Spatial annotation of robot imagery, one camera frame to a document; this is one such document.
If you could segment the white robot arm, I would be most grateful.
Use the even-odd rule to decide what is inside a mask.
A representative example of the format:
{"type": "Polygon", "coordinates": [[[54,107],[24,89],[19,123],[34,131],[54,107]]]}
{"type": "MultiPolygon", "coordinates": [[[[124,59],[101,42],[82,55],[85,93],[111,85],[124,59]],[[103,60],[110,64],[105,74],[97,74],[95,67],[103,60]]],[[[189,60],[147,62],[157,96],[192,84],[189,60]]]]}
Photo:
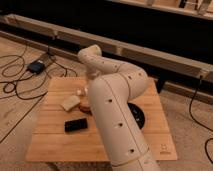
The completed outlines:
{"type": "Polygon", "coordinates": [[[161,171],[128,102],[148,86],[146,72],[102,56],[98,45],[78,52],[87,68],[88,100],[113,171],[161,171]]]}

